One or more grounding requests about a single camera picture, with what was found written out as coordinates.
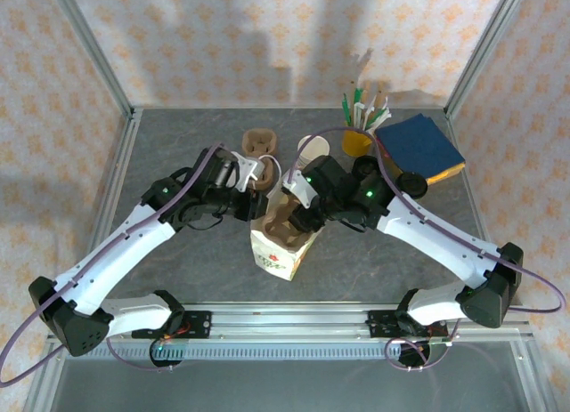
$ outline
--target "yellow cup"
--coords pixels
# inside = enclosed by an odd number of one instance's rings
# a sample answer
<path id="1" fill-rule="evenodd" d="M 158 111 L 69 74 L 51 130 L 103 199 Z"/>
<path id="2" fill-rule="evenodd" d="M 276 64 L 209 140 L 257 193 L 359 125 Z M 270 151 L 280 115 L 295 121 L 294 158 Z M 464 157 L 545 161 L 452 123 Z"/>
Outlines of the yellow cup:
<path id="1" fill-rule="evenodd" d="M 342 150 L 350 157 L 360 157 L 368 154 L 372 141 L 368 136 L 347 130 L 342 139 Z"/>

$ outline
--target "patterned wall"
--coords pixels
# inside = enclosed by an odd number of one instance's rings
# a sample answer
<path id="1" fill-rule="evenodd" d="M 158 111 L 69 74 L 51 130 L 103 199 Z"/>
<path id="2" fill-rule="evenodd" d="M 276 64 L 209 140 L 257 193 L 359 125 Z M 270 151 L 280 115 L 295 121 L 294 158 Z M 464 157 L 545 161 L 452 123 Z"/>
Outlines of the patterned wall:
<path id="1" fill-rule="evenodd" d="M 570 296 L 570 0 L 524 0 L 454 120 L 493 240 Z M 527 304 L 556 298 L 529 279 Z M 568 314 L 533 315 L 560 410 L 570 407 Z"/>
<path id="2" fill-rule="evenodd" d="M 363 79 L 444 105 L 499 0 L 77 0 L 129 100 L 337 106 Z"/>
<path id="3" fill-rule="evenodd" d="M 54 0 L 0 0 L 0 348 L 34 310 L 28 285 L 86 250 L 120 112 Z M 5 381 L 38 359 L 37 321 Z M 0 390 L 20 411 L 31 377 Z"/>

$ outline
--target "white paper cup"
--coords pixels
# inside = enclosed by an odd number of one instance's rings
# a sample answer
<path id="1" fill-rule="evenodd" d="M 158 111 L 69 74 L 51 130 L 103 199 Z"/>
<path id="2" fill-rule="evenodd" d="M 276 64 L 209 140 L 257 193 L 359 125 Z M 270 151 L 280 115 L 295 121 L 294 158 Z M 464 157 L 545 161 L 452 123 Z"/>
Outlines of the white paper cup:
<path id="1" fill-rule="evenodd" d="M 297 150 L 309 139 L 311 135 L 305 136 L 297 145 Z M 330 151 L 329 143 L 322 136 L 315 136 L 299 156 L 298 165 L 300 168 L 305 167 L 319 156 L 328 156 Z"/>

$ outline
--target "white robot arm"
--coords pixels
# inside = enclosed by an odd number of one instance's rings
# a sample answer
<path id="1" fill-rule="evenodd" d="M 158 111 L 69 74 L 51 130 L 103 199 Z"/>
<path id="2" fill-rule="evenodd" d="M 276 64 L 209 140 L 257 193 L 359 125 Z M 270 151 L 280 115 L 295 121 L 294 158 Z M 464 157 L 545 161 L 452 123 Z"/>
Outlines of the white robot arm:
<path id="1" fill-rule="evenodd" d="M 195 167 L 207 151 L 202 151 Z M 74 356 L 91 351 L 107 336 L 143 328 L 162 328 L 166 334 L 176 331 L 183 306 L 166 291 L 142 298 L 105 298 L 144 256 L 203 214 L 212 214 L 219 221 L 222 215 L 249 221 L 265 214 L 267 198 L 247 190 L 248 181 L 257 180 L 263 170 L 263 163 L 256 158 L 218 149 L 197 181 L 174 206 L 158 219 L 142 223 L 173 199 L 188 182 L 193 169 L 184 168 L 154 182 L 133 212 L 85 259 L 53 281 L 40 277 L 32 282 L 29 292 L 36 307 L 70 281 L 76 283 L 45 310 L 42 320 Z M 111 244 L 127 232 L 120 242 Z M 88 263 L 89 271 L 77 279 Z"/>
<path id="2" fill-rule="evenodd" d="M 424 215 L 420 219 L 387 186 L 379 172 L 357 177 L 346 173 L 330 156 L 316 158 L 303 172 L 293 173 L 290 180 L 286 177 L 283 188 L 301 203 L 289 218 L 298 230 L 317 231 L 326 220 L 340 221 L 353 229 L 379 230 L 414 246 L 459 278 L 447 286 L 413 289 L 406 294 L 398 307 L 398 323 L 410 335 L 414 335 L 415 327 L 465 317 L 486 327 L 501 325 L 520 284 L 520 274 L 488 256 L 521 264 L 523 251 L 519 247 L 508 243 L 498 248 L 470 236 L 404 193 L 407 204 Z M 426 221 L 435 222 L 474 247 L 458 243 Z"/>

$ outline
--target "dark gray work surface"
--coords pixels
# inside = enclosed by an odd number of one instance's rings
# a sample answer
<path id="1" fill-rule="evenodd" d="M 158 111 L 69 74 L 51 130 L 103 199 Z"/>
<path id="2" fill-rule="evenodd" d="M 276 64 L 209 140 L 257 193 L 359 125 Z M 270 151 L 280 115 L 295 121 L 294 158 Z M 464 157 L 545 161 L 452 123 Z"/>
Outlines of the dark gray work surface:
<path id="1" fill-rule="evenodd" d="M 509 343 L 456 343 L 421 373 L 384 360 L 194 361 L 172 374 L 67 359 L 52 412 L 525 412 Z"/>
<path id="2" fill-rule="evenodd" d="M 446 131 L 439 109 L 395 109 L 390 123 L 418 113 Z M 146 109 L 118 202 L 114 227 L 123 222 L 151 184 L 183 166 L 215 141 L 241 151 L 245 131 L 272 128 L 278 134 L 283 170 L 293 162 L 305 135 L 342 123 L 340 109 Z M 351 159 L 340 148 L 342 133 L 326 136 L 330 154 Z M 476 222 L 461 175 L 430 187 L 419 201 L 425 208 L 477 235 Z M 147 295 L 166 289 L 181 302 L 213 301 L 360 301 L 398 303 L 414 287 L 454 281 L 444 267 L 401 240 L 379 232 L 357 234 L 329 223 L 315 240 L 292 282 L 258 268 L 249 224 L 226 218 L 209 231 L 182 230 L 150 253 L 113 290 L 115 297 Z"/>

